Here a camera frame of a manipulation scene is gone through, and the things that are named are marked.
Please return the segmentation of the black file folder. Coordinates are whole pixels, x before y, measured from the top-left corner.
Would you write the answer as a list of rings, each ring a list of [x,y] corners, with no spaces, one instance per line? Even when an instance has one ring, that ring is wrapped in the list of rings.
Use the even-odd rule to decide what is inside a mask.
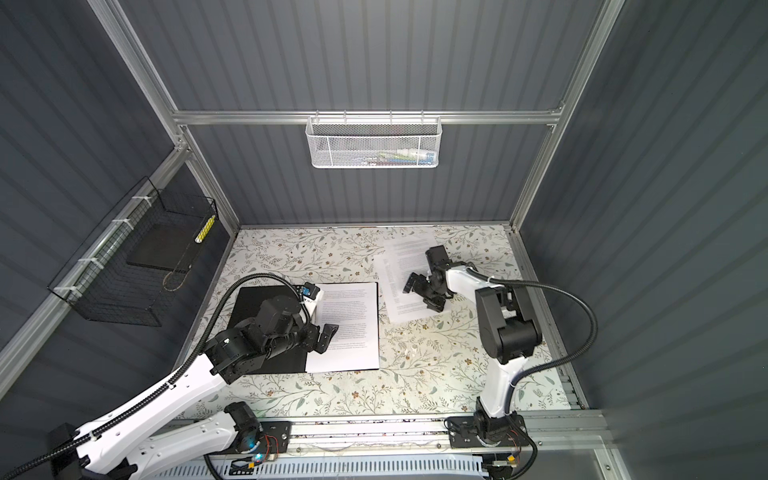
[[[306,305],[298,290],[300,286],[256,286],[239,290],[228,326],[242,327],[248,340],[266,356],[251,363],[246,370],[248,375],[307,373],[308,353],[290,349],[290,344],[304,325],[318,325],[313,320],[318,304]]]

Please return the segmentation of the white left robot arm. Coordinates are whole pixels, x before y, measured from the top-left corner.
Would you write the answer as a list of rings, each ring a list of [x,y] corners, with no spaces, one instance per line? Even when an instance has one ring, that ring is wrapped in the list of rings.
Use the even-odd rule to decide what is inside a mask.
[[[312,320],[315,303],[279,295],[258,314],[223,330],[153,387],[79,427],[49,436],[57,479],[142,479],[197,457],[233,450],[264,459],[278,451],[253,410],[234,402],[206,420],[161,433],[172,418],[267,361],[292,350],[323,354],[339,327]]]

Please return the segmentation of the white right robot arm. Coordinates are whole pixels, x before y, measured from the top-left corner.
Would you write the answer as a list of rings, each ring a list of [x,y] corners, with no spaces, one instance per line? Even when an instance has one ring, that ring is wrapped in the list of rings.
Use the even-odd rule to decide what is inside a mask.
[[[518,383],[516,376],[543,340],[529,289],[458,264],[436,268],[428,276],[410,274],[403,292],[420,296],[427,308],[435,312],[441,312],[455,295],[473,302],[479,339],[490,358],[478,410],[488,419],[509,415]]]

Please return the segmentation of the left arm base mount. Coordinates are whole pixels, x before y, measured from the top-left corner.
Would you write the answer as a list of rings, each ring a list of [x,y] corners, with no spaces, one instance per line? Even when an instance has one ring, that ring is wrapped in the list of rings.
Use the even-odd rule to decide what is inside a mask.
[[[261,455],[280,455],[287,452],[293,424],[289,421],[262,422],[258,430],[252,429],[235,441],[234,449],[238,453]]]

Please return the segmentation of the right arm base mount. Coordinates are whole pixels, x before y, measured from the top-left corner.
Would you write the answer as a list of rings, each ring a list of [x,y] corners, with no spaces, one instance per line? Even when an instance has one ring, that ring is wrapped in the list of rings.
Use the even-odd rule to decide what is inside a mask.
[[[452,448],[520,449],[530,445],[525,420],[517,412],[502,418],[486,418],[480,412],[472,416],[451,416],[443,421]]]

